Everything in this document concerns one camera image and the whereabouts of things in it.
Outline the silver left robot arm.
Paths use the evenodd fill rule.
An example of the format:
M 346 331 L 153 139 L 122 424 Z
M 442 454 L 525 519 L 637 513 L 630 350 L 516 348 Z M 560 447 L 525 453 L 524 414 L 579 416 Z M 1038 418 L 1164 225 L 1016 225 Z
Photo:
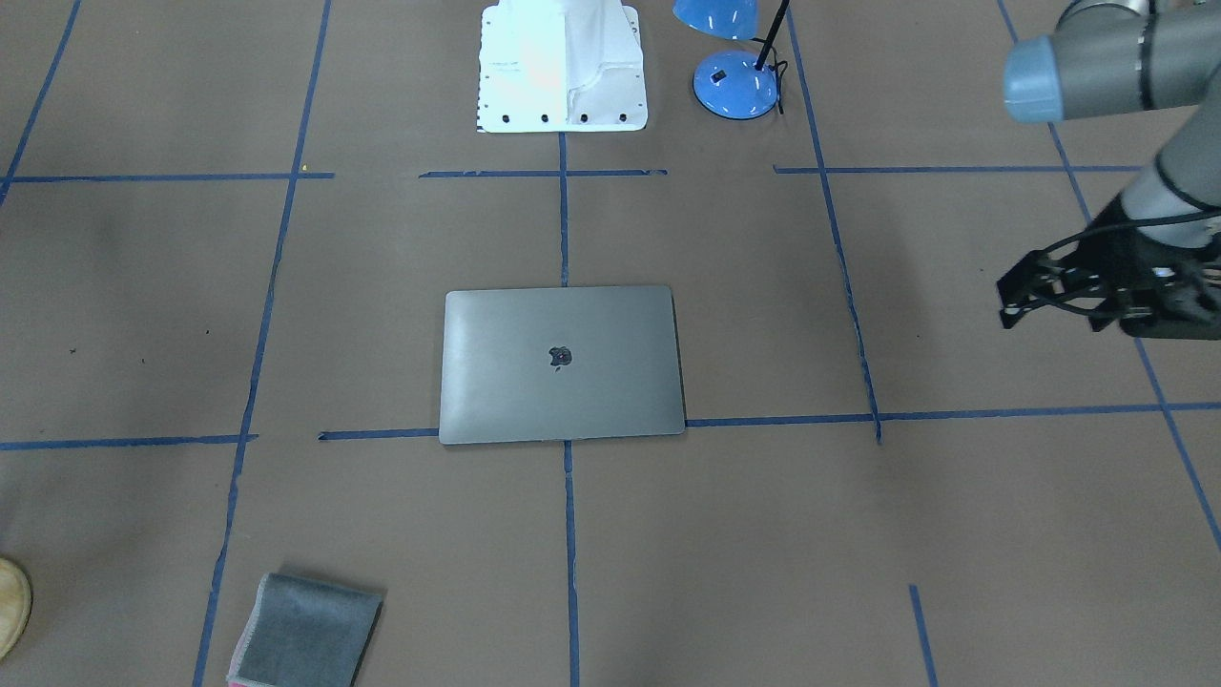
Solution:
M 1076 236 L 996 282 L 1004 329 L 1043 308 L 1131 338 L 1219 339 L 1219 4 L 1073 1 L 1016 43 L 1004 107 L 1057 123 L 1190 106 L 1179 131 Z

